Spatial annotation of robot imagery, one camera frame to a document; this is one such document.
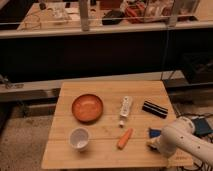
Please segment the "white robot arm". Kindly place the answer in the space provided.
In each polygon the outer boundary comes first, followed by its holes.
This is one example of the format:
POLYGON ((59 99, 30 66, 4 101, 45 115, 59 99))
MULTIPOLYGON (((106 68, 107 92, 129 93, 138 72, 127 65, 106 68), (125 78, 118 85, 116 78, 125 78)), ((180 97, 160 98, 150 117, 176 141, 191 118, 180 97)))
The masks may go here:
POLYGON ((179 117, 164 126, 161 134, 149 139, 146 145, 166 158, 181 149, 213 167, 213 144, 194 136, 194 132, 195 124, 187 117, 179 117))

